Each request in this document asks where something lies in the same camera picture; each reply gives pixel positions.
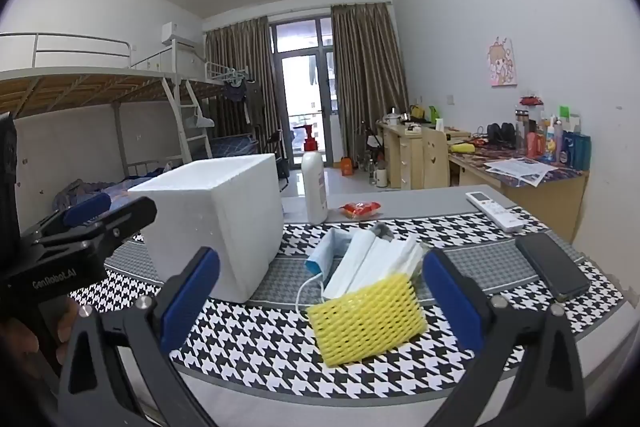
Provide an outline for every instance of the houndstooth tablecloth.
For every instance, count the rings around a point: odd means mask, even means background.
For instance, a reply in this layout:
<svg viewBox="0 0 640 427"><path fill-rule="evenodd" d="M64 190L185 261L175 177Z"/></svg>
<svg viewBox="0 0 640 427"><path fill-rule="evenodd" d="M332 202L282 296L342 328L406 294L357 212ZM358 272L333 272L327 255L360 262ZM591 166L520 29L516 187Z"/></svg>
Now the houndstooth tablecloth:
<svg viewBox="0 0 640 427"><path fill-rule="evenodd" d="M521 234L548 233L591 280L589 292L565 308L576 335L597 327L622 304L622 294L590 261L537 219L521 208L514 210L527 221ZM500 293L514 307L526 309L543 310L552 301L544 283L515 248L512 236L482 214L384 222L398 237L417 233L420 240L444 248L456 267L474 277L488 295ZM306 315L300 317L292 309L295 292L309 277L304 259L326 230L367 228L370 224L285 225L278 255L252 299L244 304L208 299L184 346L172 352L172 360L178 368L190 369L191 374L213 383L273 398L375 399L385 405L393 399L430 399L435 391L455 386L473 353L458 346L449 323L421 281L416 282L417 294L428 331L383 355L340 367L322 363ZM107 264L108 279L74 293L81 304L92 304L100 312L117 310L161 287L140 236L121 247ZM318 288L303 293L304 303L318 299ZM505 371L517 367L522 355L522 348L515 348Z"/></svg>

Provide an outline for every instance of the red snack packet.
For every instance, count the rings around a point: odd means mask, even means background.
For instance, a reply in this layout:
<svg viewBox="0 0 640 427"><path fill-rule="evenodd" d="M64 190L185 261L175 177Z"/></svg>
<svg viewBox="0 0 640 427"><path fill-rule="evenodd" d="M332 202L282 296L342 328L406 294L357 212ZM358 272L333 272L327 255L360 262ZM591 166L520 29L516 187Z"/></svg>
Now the red snack packet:
<svg viewBox="0 0 640 427"><path fill-rule="evenodd" d="M364 219L377 213L380 203L368 201L367 203L347 203L340 207L340 211L349 219Z"/></svg>

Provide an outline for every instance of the tiled floor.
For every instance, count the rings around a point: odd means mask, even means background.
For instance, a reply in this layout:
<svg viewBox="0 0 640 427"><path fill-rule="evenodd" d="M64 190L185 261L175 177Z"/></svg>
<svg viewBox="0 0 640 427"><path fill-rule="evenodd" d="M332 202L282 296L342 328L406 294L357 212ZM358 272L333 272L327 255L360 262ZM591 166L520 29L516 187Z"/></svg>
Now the tiled floor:
<svg viewBox="0 0 640 427"><path fill-rule="evenodd" d="M366 172L356 171L353 176L343 176L340 169L324 169L324 182L329 194L363 194L366 192L380 192L381 190L393 190L389 188L377 188L369 184L369 175ZM291 171L289 187L281 193L283 198L304 196L305 186L302 182L301 171Z"/></svg>

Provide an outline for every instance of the anime poster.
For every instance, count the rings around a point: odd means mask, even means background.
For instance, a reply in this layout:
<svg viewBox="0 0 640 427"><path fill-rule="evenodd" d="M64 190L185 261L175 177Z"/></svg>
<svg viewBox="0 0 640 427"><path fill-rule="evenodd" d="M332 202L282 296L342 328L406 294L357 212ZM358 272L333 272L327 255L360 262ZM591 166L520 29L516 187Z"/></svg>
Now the anime poster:
<svg viewBox="0 0 640 427"><path fill-rule="evenodd" d="M516 64L513 57L513 44L511 39L495 39L489 46L487 62L491 74L492 86L517 86Z"/></svg>

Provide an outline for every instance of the curtain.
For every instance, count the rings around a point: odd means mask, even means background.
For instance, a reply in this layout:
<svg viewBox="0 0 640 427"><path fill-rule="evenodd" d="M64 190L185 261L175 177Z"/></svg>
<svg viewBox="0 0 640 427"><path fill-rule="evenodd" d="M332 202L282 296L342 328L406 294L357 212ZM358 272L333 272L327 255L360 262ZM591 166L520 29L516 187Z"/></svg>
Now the curtain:
<svg viewBox="0 0 640 427"><path fill-rule="evenodd" d="M386 4L333 6L331 20L342 147L357 160L363 121L375 131L389 108L408 110L406 79Z"/></svg>
<svg viewBox="0 0 640 427"><path fill-rule="evenodd" d="M205 55L207 60L229 68L241 70L248 66L249 77L260 84L264 99L264 125L255 132L260 150L265 150L267 139L280 128L267 17L207 32ZM209 105L211 114L215 115L216 136L254 131L246 123L244 102L233 102L218 95L210 100Z"/></svg>

